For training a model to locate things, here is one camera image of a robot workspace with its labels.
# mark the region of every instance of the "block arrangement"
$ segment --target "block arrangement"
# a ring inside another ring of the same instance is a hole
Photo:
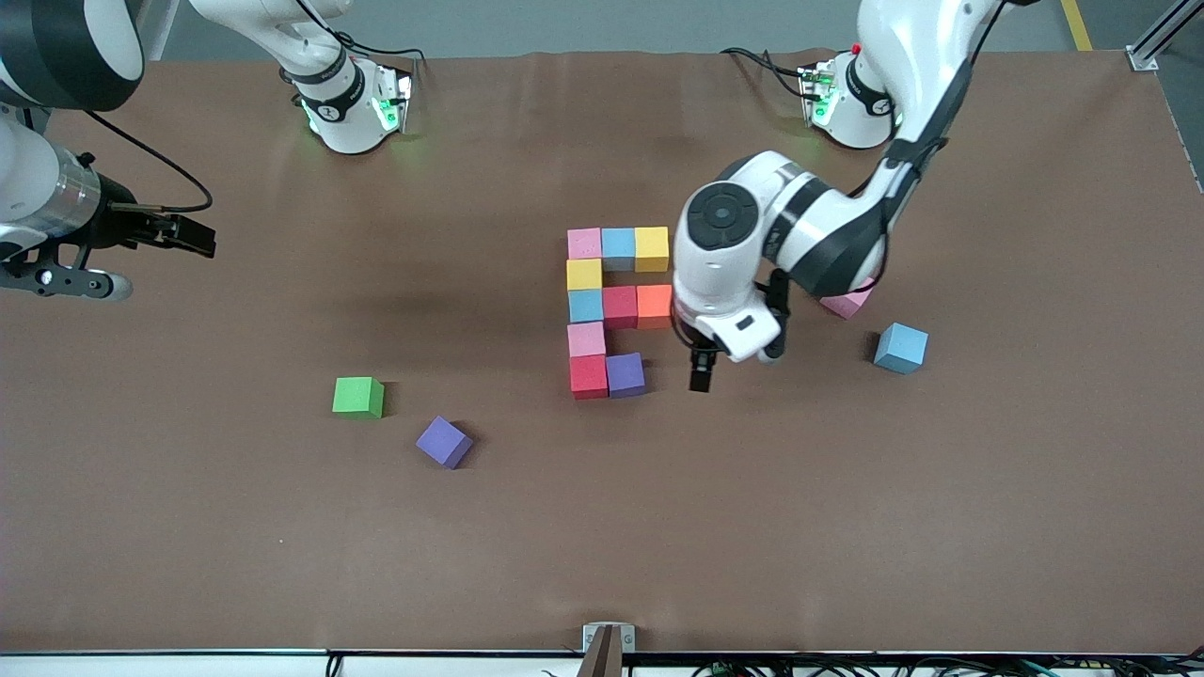
[[[667,272],[669,229],[583,228],[567,241],[569,390],[577,400],[643,395],[643,359],[608,355],[606,331],[669,328],[673,285],[606,287],[602,272]]]
[[[861,284],[861,287],[870,284],[873,281],[874,278],[870,277],[866,279],[864,284]],[[873,292],[873,288],[866,289],[864,292],[854,292],[851,294],[845,294],[844,296],[826,296],[824,299],[820,299],[820,305],[834,312],[836,314],[843,317],[844,319],[849,319],[850,317],[856,314],[857,311],[861,310],[861,306],[866,304],[866,299],[869,298],[870,292]]]
[[[927,334],[896,322],[878,340],[874,364],[897,373],[911,373],[923,364],[927,346]]]
[[[380,418],[384,413],[384,384],[371,376],[336,378],[331,411],[350,420]]]
[[[435,420],[426,426],[426,431],[418,438],[418,448],[448,470],[455,470],[460,465],[470,447],[472,447],[472,438],[442,416],[435,417]]]

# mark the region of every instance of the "purple cube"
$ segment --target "purple cube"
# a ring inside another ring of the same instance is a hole
[[[435,417],[426,432],[418,438],[418,448],[448,470],[455,470],[460,465],[471,446],[472,440],[442,416]]]
[[[639,353],[608,357],[606,377],[612,398],[633,398],[644,394],[644,361]]]

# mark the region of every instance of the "red block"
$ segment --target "red block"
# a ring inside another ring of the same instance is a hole
[[[635,287],[602,288],[602,324],[607,329],[635,329],[639,322],[639,301]]]
[[[606,355],[568,358],[568,388],[576,400],[607,398]]]

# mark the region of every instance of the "yellow line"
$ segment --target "yellow line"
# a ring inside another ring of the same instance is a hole
[[[1070,25],[1070,37],[1074,37],[1074,47],[1080,52],[1091,52],[1091,39],[1087,37],[1087,24],[1082,23],[1082,12],[1079,11],[1076,0],[1062,0],[1062,12],[1066,13],[1066,23]]]

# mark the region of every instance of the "light blue block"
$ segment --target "light blue block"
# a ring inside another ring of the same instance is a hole
[[[608,272],[636,270],[636,229],[602,229],[602,270]]]
[[[602,290],[577,289],[568,293],[568,324],[602,322]]]
[[[898,373],[911,373],[923,364],[923,349],[927,346],[927,334],[896,322],[878,340],[874,364]]]

